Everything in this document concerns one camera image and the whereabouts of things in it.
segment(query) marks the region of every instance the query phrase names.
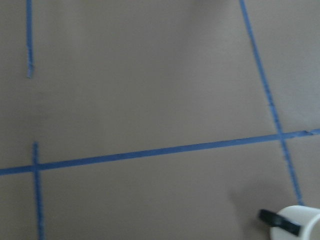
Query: white cup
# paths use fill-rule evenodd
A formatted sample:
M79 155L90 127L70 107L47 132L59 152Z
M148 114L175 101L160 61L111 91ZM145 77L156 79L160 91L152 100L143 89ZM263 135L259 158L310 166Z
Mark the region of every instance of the white cup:
M270 230L272 240L320 240L320 209L307 206L288 206L277 213L301 226L298 236L280 227Z

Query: black object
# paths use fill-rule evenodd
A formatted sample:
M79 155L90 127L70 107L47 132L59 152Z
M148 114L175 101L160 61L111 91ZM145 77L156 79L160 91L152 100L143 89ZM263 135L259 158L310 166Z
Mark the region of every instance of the black object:
M293 235L299 236L301 225L272 211L261 209L259 219L271 227L279 227Z

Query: short blue tape strip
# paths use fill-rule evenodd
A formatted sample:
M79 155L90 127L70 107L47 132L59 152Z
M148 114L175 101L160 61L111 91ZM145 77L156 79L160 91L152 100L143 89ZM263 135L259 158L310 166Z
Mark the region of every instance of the short blue tape strip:
M45 221L44 221L44 213L43 213L41 178L40 178L40 170L39 170L39 153L38 153L38 143L37 142L33 143L32 162L33 162L33 176L34 176L38 239L45 240Z
M316 136L316 135L320 135L320 129L313 129L310 131L304 130L304 131L288 132L288 133L284 133L283 137L285 139L293 139L293 138L302 138L302 137L309 137L309 136ZM248 137L248 138L241 138L241 139L234 139L234 140L227 140L227 141L216 141L216 142L200 143L200 144L185 145L185 146L159 148L159 149L145 150L145 151L127 152L127 153L120 153L120 154L113 154L113 155L106 155L106 156L88 157L88 158L75 159L75 160L40 163L37 165L37 169L39 171L42 171L42 170L49 170L49 169L67 168L67 167L73 167L73 166L111 162L111 161L117 161L117 160L126 160L126 159L150 157L150 156L165 155L165 154L183 153L183 152L205 150L205 149L224 148L224 147L232 147L237 145L255 144L255 143L263 143L263 142L277 141L277 140L279 140L278 134L256 136L256 137ZM19 167L3 168L3 169L0 169L0 176L10 175L10 174L29 173L33 171L34 171L34 166L19 166Z
M34 53L32 39L32 0L26 0L26 47L27 47L27 77L32 78L34 72Z
M271 114L272 114L272 117L273 117L273 121L274 121L274 124L275 124L275 127L276 127L276 131L277 131L277 133L279 135L279 141L281 143L281 148L282 148L282 151L283 151L283 154L284 154L284 158L285 158L285 161L286 161L287 166L288 166L288 170L289 170L289 173L290 173L290 178L291 178L291 181L292 181L292 184L293 184L294 192L295 192L298 204L299 205L304 205L303 197L302 197L301 190L300 190L299 183L298 183L298 178L297 178L297 175L296 175L296 171L295 171L294 165L293 165L293 163L291 161L290 152L288 150L285 138L283 136L283 130L282 130L281 123L279 121L278 112L277 112L276 106L274 104L274 100L273 100L273 97L272 97L272 94L271 94L271 90L270 90L270 87L269 87L269 84L268 84L268 80L267 80L267 77L266 77L266 74L265 74L265 70L264 70L264 67L263 67L263 64L262 64L262 61L261 61L261 58L260 58L260 54L259 54L259 51L258 51L258 46L257 46L257 43L256 43L256 39L255 39L255 36L254 36L254 32L253 32L252 26L251 26L251 22L250 22L250 19L249 19L246 3L245 3L245 0L239 0L239 2L240 2L242 14L243 14L244 23L245 23L248 35L249 35L250 40L251 40L253 54L254 54L255 62L256 62L256 65L257 65L257 68L258 68L258 71L259 71L259 75L260 75L260 78L261 78L263 89L264 89L265 95L267 97L267 101L269 103L269 108L270 108L270 111L271 111Z

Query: vertical blue tape strip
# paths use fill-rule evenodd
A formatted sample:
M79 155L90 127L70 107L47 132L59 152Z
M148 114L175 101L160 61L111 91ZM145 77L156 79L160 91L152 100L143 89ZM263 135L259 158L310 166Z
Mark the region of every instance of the vertical blue tape strip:
M32 78L34 72L34 53L32 39L32 0L26 0L26 47L27 47L27 77Z
M33 143L32 162L33 162L33 176L34 176L34 190L35 190L38 239L45 240L45 222L44 222L44 213L43 213L43 201L42 201L42 193L41 193L41 177L40 177L40 170L39 170L39 153L38 153L38 143L37 142Z
M265 95L267 97L267 101L269 103L269 108L270 108L270 111L271 111L271 114L272 114L272 117L273 117L273 121L274 121L274 124L275 124L275 127L276 127L277 134L279 135L279 141L281 143L281 148L282 148L282 151L283 151L283 154L284 154L284 158L285 158L285 161L286 161L287 166L288 166L288 171L290 173L290 178L291 178L291 181L292 181L292 184L293 184L294 192L295 192L298 204L299 205L304 205L303 197L302 197L302 194L301 194L301 191L300 191L300 187L299 187L299 183L298 183L298 178L297 178L297 175L296 175L296 171L295 171L294 165L292 163L291 156L290 156L290 153L289 153L285 138L283 136L283 130L282 130L281 123L279 121L278 112L277 112L276 106L274 104L274 100L273 100L273 97L272 97L272 94L271 94L269 83L268 83L268 80L267 80L267 77L266 77L266 74L265 74L265 70L264 70L264 67L263 67L263 64L262 64L262 61L261 61L261 58L260 58L257 42L256 42L256 39L255 39L255 36L254 36L254 32L253 32L253 29L252 29L252 26L251 26L251 22L250 22L250 19L249 19L246 3L245 3L245 0L239 0L239 2L240 2L242 14L243 14L244 23L245 23L248 35L249 35L250 40L251 40L253 54L254 54L255 62L256 62L256 65L257 65L257 68L258 68L258 71L259 71L259 75L260 75L260 78L261 78L263 89L264 89Z

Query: blue line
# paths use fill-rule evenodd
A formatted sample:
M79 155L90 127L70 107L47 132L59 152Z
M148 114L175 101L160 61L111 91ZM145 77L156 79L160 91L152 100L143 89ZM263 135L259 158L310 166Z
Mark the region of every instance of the blue line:
M43 201L41 193L41 177L39 169L39 153L38 143L33 143L32 149L32 162L33 162L33 175L34 175L34 189L35 189L35 201L36 201L36 213L37 213L37 228L38 239L45 240L45 222L43 213Z
M32 78L34 72L34 53L32 39L32 0L26 0L26 47L27 47L27 77Z
M264 67L263 67L263 64L262 64L262 61L261 61L261 58L260 58L260 54L259 54L259 51L258 51L258 46L257 46L257 43L256 43L256 39L255 39L255 36L254 36L254 32L253 32L252 26L251 26L251 22L250 22L250 19L249 19L246 3L245 3L245 0L239 0L239 2L240 2L242 14L243 14L244 23L245 23L248 35L249 35L250 40L251 40L253 54L254 54L255 62L256 62L256 65L257 65L257 68L258 68L258 71L259 71L259 75L260 75L260 78L261 78L263 89L264 89L265 95L267 97L267 101L269 103L269 108L270 108L270 111L271 111L271 114L272 114L272 117L273 117L273 121L274 121L274 124L275 124L275 127L276 127L276 131L278 133L279 141L281 143L281 147L282 147L282 151L283 151L283 154L284 154L284 158L285 158L286 164L288 166L288 171L289 171L290 178L291 178L291 181L292 181L292 184L293 184L295 195L296 195L298 204L299 205L304 205L303 197L302 197L301 190L300 190L299 183L298 183L297 174L296 174L294 165L292 163L291 156L290 156L290 153L289 153L285 138L283 136L282 126L281 126L281 123L279 121L278 112L277 112L276 106L274 104L274 100L273 100L273 97L272 97L272 94L271 94L271 91L270 91L270 87L269 87L268 80L267 80L267 77L266 77L266 74L265 74L265 70L264 70Z
M285 139L293 139L293 138L303 138L303 137L316 136L316 135L320 135L320 128L313 129L310 131L303 130L303 131L287 132L287 133L284 133L282 136ZM233 139L233 140L226 140L226 141L215 141L215 142L207 142L207 143L185 145L185 146L175 146L175 147L159 148L159 149L144 150L144 151L134 151L134 152L127 152L127 153L120 153L120 154L113 154L113 155L106 155L106 156L88 157L88 158L75 159L75 160L40 163L37 165L37 169L38 171L42 171L42 170L49 170L49 169L58 169L58 168L95 164L95 163L111 162L111 161L117 161L117 160L126 160L126 159L143 158L143 157L150 157L150 156L157 156L157 155L198 151L198 150L205 150L205 149L225 148L225 147L232 147L237 145L263 143L263 142L277 141L277 140L279 140L278 134L255 136L255 137L240 138L240 139ZM0 169L0 176L28 173L28 172L34 172L33 165L3 168L3 169Z

